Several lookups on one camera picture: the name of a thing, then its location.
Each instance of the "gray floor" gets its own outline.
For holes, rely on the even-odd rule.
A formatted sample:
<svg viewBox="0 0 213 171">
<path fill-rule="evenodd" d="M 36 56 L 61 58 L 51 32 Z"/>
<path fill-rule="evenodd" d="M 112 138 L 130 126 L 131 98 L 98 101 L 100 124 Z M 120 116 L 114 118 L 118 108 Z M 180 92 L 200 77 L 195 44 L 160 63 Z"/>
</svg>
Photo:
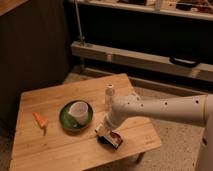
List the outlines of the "gray floor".
<svg viewBox="0 0 213 171">
<path fill-rule="evenodd" d="M 64 84 L 86 79 L 91 79 L 91 77 L 70 73 L 65 79 Z M 142 98 L 146 99 L 174 97 L 172 94 L 136 86 L 135 91 L 139 93 Z M 193 171 L 203 128 L 159 120 L 152 120 L 152 123 L 162 140 L 163 145 L 160 148 L 145 153 L 139 164 L 135 164 L 137 156 L 133 156 L 91 169 L 91 171 Z M 11 149 L 12 140 L 5 136 L 0 136 L 0 171 L 8 170 L 11 159 Z"/>
</svg>

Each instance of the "small container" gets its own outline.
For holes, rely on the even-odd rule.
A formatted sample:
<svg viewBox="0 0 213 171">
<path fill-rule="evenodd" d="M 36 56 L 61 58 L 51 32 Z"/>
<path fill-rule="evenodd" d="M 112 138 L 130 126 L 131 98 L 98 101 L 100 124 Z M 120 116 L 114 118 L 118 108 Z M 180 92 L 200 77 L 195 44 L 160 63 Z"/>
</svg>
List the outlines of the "small container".
<svg viewBox="0 0 213 171">
<path fill-rule="evenodd" d="M 109 84 L 105 90 L 105 105 L 106 109 L 110 110 L 114 101 L 115 89 L 112 84 Z"/>
<path fill-rule="evenodd" d="M 70 107 L 68 114 L 70 114 L 72 117 L 74 117 L 80 125 L 84 125 L 88 120 L 87 103 L 85 103 L 83 101 L 78 101 L 78 102 L 74 103 Z"/>
</svg>

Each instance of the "carrot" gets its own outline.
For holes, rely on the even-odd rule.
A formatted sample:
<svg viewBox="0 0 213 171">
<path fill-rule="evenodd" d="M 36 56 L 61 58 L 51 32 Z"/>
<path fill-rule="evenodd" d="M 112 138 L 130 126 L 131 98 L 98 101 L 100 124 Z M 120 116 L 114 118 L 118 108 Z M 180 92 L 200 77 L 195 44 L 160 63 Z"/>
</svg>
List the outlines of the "carrot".
<svg viewBox="0 0 213 171">
<path fill-rule="evenodd" d="M 33 115 L 34 115 L 34 117 L 35 117 L 35 119 L 36 119 L 36 121 L 37 121 L 39 127 L 40 127 L 41 129 L 46 128 L 46 126 L 47 126 L 47 121 L 41 116 L 41 114 L 40 114 L 40 113 L 37 113 L 37 112 L 33 112 Z"/>
</svg>

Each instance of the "wooden table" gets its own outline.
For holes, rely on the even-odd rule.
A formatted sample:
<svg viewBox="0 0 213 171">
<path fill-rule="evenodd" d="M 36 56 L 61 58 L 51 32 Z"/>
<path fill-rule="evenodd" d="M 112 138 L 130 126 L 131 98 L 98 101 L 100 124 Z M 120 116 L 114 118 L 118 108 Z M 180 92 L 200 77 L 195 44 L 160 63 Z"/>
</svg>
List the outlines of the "wooden table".
<svg viewBox="0 0 213 171">
<path fill-rule="evenodd" d="M 115 86 L 116 97 L 134 91 L 128 77 L 120 74 L 24 92 L 10 170 L 85 170 L 159 147 L 161 141 L 150 120 L 142 117 L 128 119 L 117 130 L 124 140 L 118 150 L 97 142 L 94 130 L 106 114 L 104 91 L 109 83 Z M 76 99 L 90 103 L 94 117 L 83 132 L 69 135 L 61 128 L 59 112 Z M 32 115 L 34 111 L 48 120 L 46 136 Z"/>
</svg>

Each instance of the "cup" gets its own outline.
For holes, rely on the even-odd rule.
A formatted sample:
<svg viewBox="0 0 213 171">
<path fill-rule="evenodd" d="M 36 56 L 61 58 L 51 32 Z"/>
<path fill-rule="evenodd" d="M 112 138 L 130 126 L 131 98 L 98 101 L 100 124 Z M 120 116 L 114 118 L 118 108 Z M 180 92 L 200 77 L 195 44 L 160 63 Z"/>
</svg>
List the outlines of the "cup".
<svg viewBox="0 0 213 171">
<path fill-rule="evenodd" d="M 85 125 L 88 120 L 88 105 L 83 101 L 71 105 L 68 113 L 75 118 L 80 125 Z"/>
</svg>

